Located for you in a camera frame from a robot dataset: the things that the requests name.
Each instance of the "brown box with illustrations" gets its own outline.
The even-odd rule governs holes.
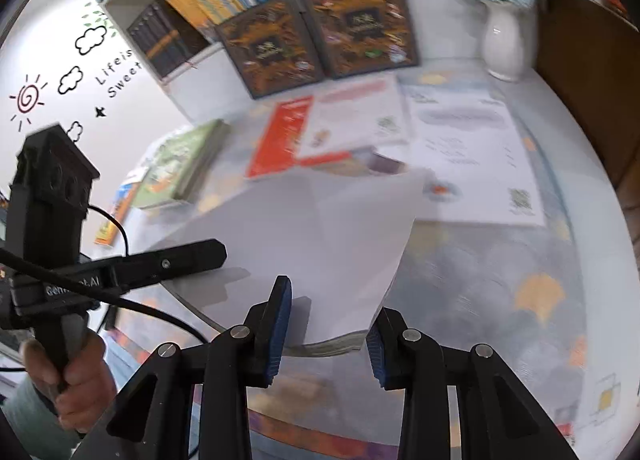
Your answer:
[[[420,63],[405,0],[303,0],[333,78]]]
[[[216,28],[254,98],[324,78],[293,0],[268,0]]]

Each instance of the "green sleeve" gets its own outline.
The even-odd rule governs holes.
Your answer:
[[[25,379],[2,411],[27,452],[40,460],[68,460],[79,437],[65,431],[42,403],[30,379]]]

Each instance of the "human hand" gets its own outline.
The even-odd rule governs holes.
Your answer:
[[[68,388],[56,397],[54,405],[63,429],[88,432],[116,395],[116,386],[104,362],[104,341],[88,330],[84,348],[66,365],[64,379]],[[42,345],[35,339],[21,349],[24,367],[36,386],[60,383],[60,373],[49,361]]]

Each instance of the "dark book set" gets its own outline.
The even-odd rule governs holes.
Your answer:
[[[216,26],[252,97],[419,63],[405,0],[267,0]],[[129,28],[164,77],[209,43],[165,0]]]

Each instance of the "black cable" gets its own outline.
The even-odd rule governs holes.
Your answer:
[[[120,222],[116,220],[113,216],[111,216],[107,211],[101,209],[100,207],[96,207],[95,205],[89,205],[89,209],[97,212],[99,215],[103,215],[105,218],[107,218],[107,220],[109,220],[118,228],[118,230],[120,231],[120,234],[122,234],[122,240],[124,241],[124,255],[129,255],[129,238],[127,237],[127,233],[124,230],[124,227],[120,224]]]
[[[172,316],[171,314],[167,314],[156,308],[151,308],[150,306],[136,303],[128,299],[122,299],[119,296],[110,294],[108,292],[84,286],[82,283],[73,281],[68,277],[58,275],[55,272],[47,270],[46,268],[42,268],[41,266],[35,265],[34,263],[30,263],[23,258],[9,252],[7,249],[0,249],[0,263],[8,266],[9,268],[13,268],[14,270],[22,274],[28,275],[33,279],[37,279],[38,281],[60,286],[76,294],[90,297],[91,299],[102,301],[103,303],[115,305],[119,308],[124,308],[126,310],[139,312],[141,314],[155,317],[157,319],[162,319],[162,321],[177,326],[185,332],[189,332],[201,343],[209,342],[207,341],[205,336],[198,332],[195,328],[191,327],[184,321],[181,321],[177,317]]]

